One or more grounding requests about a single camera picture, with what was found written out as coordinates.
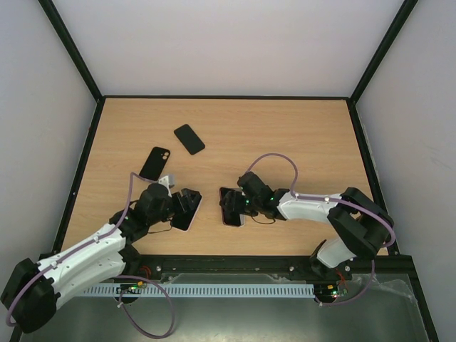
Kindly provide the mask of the pink phone case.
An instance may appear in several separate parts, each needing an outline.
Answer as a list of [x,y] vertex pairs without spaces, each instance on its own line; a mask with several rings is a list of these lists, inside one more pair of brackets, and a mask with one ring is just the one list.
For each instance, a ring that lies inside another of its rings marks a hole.
[[175,213],[170,221],[171,227],[187,232],[197,216],[202,196],[198,191],[183,189],[182,193],[175,193],[172,198]]

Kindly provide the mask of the black smartphone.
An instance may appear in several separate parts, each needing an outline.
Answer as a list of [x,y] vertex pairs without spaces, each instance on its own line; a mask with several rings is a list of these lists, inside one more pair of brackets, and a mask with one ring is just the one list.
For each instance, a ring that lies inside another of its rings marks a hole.
[[183,232],[188,231],[195,219],[199,207],[200,206],[197,205],[194,209],[191,209],[190,211],[181,214],[176,214],[170,221],[171,227]]

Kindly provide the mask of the beige phone case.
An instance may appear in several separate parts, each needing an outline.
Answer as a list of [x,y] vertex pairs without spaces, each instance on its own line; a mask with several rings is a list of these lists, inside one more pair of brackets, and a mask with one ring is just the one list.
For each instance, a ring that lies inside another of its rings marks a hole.
[[222,223],[230,227],[242,227],[245,223],[244,215],[235,212],[222,212]]

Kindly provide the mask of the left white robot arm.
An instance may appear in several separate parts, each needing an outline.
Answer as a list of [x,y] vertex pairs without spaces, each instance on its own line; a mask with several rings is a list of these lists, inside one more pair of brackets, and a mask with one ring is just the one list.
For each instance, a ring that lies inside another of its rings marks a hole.
[[174,224],[193,217],[201,200],[196,190],[184,188],[172,193],[170,186],[152,183],[139,199],[128,199],[124,209],[76,245],[45,259],[20,261],[1,294],[6,325],[34,332],[83,290],[135,271],[140,255],[133,243],[157,223]]

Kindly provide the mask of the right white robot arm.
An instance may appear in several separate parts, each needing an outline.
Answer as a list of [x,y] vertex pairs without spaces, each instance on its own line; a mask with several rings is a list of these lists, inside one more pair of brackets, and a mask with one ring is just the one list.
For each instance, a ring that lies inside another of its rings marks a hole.
[[395,240],[388,213],[355,187],[341,194],[299,194],[286,188],[272,190],[253,172],[242,175],[237,185],[220,190],[219,205],[227,225],[236,227],[242,216],[262,214],[273,222],[308,220],[334,228],[336,238],[323,240],[309,258],[310,271],[319,279],[328,278],[350,259],[374,260]]

